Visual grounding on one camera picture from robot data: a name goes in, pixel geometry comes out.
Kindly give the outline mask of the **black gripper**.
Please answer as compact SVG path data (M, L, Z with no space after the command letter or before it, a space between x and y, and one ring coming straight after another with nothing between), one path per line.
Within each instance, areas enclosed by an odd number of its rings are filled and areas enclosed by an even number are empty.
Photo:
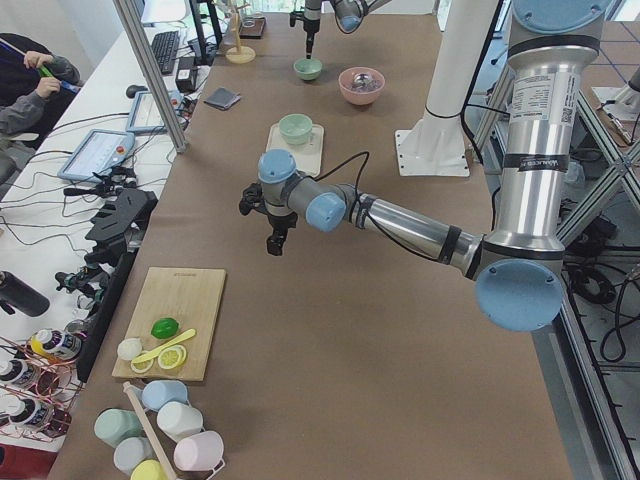
M281 256L288 231L296 227L296 213L292 212L286 216L268 213L267 218L272 227L272 233L266 239L267 252L273 256Z
M306 34L305 40L305 58L311 59L313 55L313 47L315 42L315 35L319 32L320 21L319 20L303 20L303 30Z

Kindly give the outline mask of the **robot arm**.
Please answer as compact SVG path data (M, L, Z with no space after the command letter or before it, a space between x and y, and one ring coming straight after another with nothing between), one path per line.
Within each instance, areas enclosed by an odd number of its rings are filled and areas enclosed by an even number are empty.
M550 324L562 301L565 252L557 236L563 182L583 70L599 53L604 1L516 1L507 64L515 81L500 199L491 231L474 235L365 193L301 172L283 149L266 151L258 179L239 204L272 227L267 250L281 253L298 220L323 232L348 222L377 231L423 259L450 265L475 282L476 301L494 324L534 331ZM497 1L455 1L441 42L424 114L396 132L405 176L462 176L467 164L464 111L492 38Z
M363 19L371 12L389 3L389 0L330 0L334 10L338 28L345 34L351 34L361 25ZM289 14L291 27L301 21L306 33L305 58L311 59L315 35L321 26L322 0L306 0L301 10L294 10Z

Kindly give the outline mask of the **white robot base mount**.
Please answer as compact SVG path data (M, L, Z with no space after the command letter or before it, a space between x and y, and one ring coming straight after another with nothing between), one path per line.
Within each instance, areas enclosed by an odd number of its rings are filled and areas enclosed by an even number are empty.
M462 114L500 3L453 1L443 33L423 117L410 130L396 132L402 176L467 177Z

